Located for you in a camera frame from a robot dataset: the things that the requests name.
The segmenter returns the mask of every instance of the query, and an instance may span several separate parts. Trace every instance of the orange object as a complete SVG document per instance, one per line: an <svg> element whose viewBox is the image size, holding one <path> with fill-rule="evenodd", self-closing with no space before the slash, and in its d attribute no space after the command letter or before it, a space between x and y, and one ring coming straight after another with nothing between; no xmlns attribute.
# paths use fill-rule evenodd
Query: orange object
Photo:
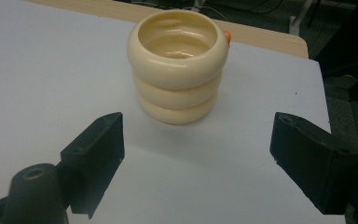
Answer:
<svg viewBox="0 0 358 224"><path fill-rule="evenodd" d="M225 36L227 38L228 44L231 41L231 33L229 31L225 31Z"/></svg>

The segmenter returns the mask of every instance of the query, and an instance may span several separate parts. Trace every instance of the wooden table edge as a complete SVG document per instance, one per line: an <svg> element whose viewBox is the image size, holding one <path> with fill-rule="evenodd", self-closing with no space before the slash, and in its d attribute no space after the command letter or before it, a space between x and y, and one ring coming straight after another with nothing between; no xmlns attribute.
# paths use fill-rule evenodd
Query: wooden table edge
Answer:
<svg viewBox="0 0 358 224"><path fill-rule="evenodd" d="M161 11L152 7L113 0L26 0L50 7L87 13L95 16L113 18L123 21L138 22L143 18ZM270 31L237 23L214 20L223 30L231 33L235 42L257 46L263 49L309 58L307 43L299 36Z"/></svg>

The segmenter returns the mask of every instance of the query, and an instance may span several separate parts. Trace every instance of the ribbed pot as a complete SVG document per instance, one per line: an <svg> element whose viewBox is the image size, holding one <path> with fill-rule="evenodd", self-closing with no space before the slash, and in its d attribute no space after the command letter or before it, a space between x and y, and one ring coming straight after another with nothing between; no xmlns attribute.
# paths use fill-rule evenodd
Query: ribbed pot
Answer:
<svg viewBox="0 0 358 224"><path fill-rule="evenodd" d="M229 44L211 19L165 10L131 30L127 54L143 110L164 123L184 124L213 107Z"/></svg>

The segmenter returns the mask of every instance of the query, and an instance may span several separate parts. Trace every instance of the screw hole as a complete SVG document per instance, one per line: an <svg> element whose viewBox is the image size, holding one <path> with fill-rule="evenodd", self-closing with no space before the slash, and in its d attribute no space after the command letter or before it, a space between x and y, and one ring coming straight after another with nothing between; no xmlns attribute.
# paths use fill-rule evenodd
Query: screw hole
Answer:
<svg viewBox="0 0 358 224"><path fill-rule="evenodd" d="M23 178L26 180L36 179L39 176L43 175L44 173L45 171L43 169L36 168L25 173Z"/></svg>

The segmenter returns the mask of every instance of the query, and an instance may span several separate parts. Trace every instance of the white board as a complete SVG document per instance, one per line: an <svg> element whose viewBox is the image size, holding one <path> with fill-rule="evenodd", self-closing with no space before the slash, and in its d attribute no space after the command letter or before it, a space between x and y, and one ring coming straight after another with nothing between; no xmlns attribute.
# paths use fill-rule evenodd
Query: white board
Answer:
<svg viewBox="0 0 358 224"><path fill-rule="evenodd" d="M127 61L134 23L0 1L0 198L11 177L122 112L126 158L94 218L70 223L345 223L324 216L269 154L277 111L329 131L319 65L231 43L204 119L159 123L138 106Z"/></svg>

